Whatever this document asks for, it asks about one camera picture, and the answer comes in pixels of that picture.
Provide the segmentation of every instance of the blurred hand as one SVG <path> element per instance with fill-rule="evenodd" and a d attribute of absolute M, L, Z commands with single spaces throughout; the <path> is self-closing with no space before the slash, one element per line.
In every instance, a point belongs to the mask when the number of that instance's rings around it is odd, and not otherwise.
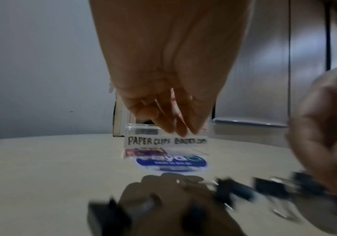
<path fill-rule="evenodd" d="M 90 0 L 126 107 L 167 132 L 197 133 L 235 61 L 251 0 Z M 174 89 L 185 124 L 173 111 Z"/>
<path fill-rule="evenodd" d="M 305 168 L 337 194 L 337 69 L 323 74 L 301 101 L 288 140 Z"/>

